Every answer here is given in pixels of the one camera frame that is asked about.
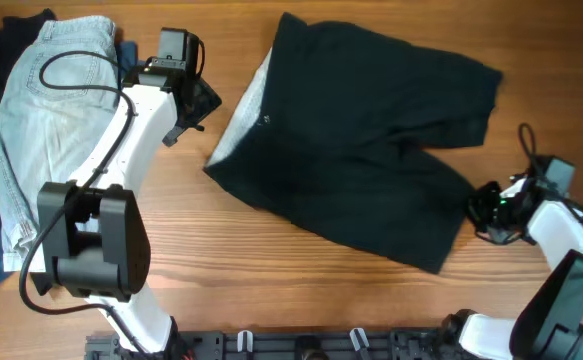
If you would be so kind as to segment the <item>black shorts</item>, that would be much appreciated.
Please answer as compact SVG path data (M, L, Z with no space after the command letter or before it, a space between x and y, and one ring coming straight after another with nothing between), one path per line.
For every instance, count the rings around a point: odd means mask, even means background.
M250 206L435 274L473 186L432 150L483 144L501 80L460 54L287 13L205 170Z

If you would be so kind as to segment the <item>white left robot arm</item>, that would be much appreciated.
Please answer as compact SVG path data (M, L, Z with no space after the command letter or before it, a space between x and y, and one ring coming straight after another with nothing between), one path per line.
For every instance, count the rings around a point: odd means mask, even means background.
M151 247L137 194L158 147L202 130L220 106L204 64L195 34L162 29L157 55L112 90L118 108L92 153L68 180L38 193L41 230L20 271L23 303L44 315L100 311L123 359L195 356L146 282Z

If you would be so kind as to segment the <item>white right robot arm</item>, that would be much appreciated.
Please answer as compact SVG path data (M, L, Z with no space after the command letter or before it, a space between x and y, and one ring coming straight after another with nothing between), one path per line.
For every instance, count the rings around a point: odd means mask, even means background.
M583 209L568 197L574 172L559 157L532 155L509 188L491 182L470 198L479 238L538 246L550 275L516 319L448 316L441 346L478 359L583 359Z

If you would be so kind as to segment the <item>light grey denim shorts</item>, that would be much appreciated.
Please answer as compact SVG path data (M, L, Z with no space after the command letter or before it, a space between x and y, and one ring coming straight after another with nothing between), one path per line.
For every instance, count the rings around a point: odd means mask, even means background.
M117 109L115 24L104 16L47 21L20 55L0 102L3 268L20 270L37 233L37 195L65 182Z

